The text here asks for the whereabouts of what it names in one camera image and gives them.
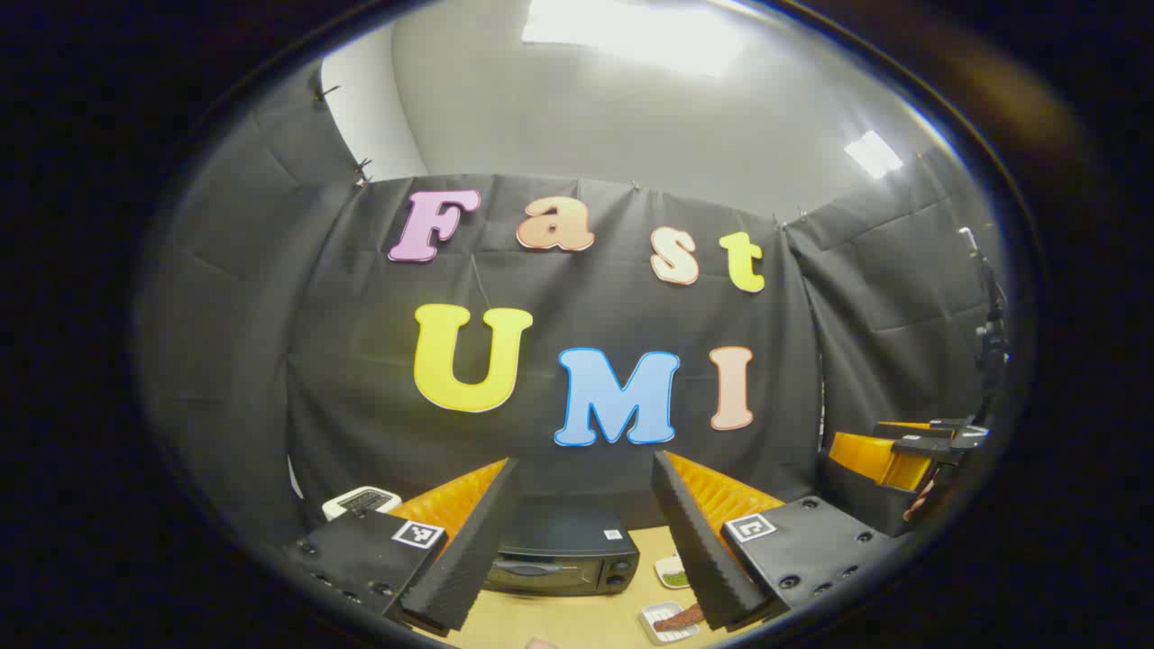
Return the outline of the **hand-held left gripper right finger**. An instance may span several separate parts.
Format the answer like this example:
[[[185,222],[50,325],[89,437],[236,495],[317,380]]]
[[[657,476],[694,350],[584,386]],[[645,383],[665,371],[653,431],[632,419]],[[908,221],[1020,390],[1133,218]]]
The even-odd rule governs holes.
[[[712,629],[814,607],[902,549],[823,498],[782,502],[676,453],[655,452],[651,484]]]

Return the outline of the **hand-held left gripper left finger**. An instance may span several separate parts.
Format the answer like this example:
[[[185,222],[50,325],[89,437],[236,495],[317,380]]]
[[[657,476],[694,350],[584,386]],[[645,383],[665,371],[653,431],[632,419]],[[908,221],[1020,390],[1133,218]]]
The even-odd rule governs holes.
[[[340,607],[445,634],[463,627],[520,498],[518,461],[502,458],[390,512],[354,507],[284,554]]]

